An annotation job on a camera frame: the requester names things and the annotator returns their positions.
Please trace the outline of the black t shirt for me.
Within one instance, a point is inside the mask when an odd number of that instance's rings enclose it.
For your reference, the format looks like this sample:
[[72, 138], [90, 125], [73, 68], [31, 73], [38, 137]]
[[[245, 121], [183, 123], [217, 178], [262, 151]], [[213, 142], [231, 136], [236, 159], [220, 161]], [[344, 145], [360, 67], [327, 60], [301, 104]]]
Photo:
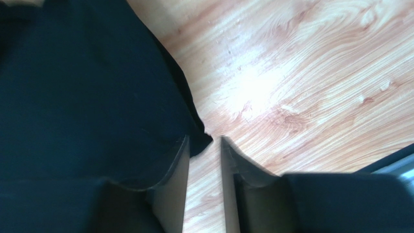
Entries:
[[160, 181], [185, 136], [212, 142], [127, 1], [1, 1], [1, 232], [97, 233], [105, 188]]

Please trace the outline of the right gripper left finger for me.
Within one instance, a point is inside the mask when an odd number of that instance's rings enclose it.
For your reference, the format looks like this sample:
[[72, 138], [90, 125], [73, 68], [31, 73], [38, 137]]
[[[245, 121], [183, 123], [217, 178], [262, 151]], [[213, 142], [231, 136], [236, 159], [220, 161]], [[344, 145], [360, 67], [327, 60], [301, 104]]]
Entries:
[[172, 164], [160, 181], [144, 189], [110, 183], [97, 211], [99, 233], [180, 233], [190, 162], [190, 139], [169, 152]]

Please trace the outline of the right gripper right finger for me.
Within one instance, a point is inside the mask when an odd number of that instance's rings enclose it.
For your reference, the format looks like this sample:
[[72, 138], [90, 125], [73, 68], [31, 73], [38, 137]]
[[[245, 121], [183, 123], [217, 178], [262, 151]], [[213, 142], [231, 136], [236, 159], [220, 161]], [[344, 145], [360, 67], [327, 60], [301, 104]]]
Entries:
[[231, 141], [221, 137], [225, 230], [228, 233], [299, 233], [292, 188]]

